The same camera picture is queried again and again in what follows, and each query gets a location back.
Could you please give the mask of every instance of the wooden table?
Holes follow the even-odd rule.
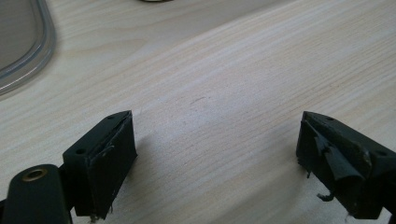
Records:
[[[396,1],[48,4],[53,58],[0,98],[1,198],[132,110],[139,157],[100,223],[388,222],[322,202],[295,148],[308,110],[396,149]]]

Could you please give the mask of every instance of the screw hole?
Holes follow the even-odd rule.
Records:
[[[378,154],[380,156],[387,156],[388,155],[386,152],[383,152],[383,151],[380,151],[380,150],[377,150],[376,154]]]
[[[76,150],[76,154],[81,155],[81,154],[84,154],[85,151],[86,151],[85,148],[79,148]]]
[[[44,175],[47,174],[47,170],[46,169],[35,169],[33,171],[28,172],[26,175],[23,176],[22,180],[25,182],[30,182],[30,181],[34,181],[37,180],[41,177],[43,177]]]

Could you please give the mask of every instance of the table surface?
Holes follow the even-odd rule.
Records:
[[[100,223],[387,223],[317,198],[327,190],[295,148],[307,110],[396,150],[396,1],[48,5],[50,63],[0,97],[1,198],[15,174],[61,165],[132,110],[139,157]]]

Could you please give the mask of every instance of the clear plastic container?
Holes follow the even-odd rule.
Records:
[[[47,64],[55,38],[45,0],[0,0],[0,94]]]

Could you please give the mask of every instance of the light wood grain surface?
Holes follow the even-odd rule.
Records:
[[[132,110],[139,157],[100,223],[388,222],[323,203],[294,151],[305,110],[396,150],[396,1],[48,4],[53,58],[0,97],[1,198]]]

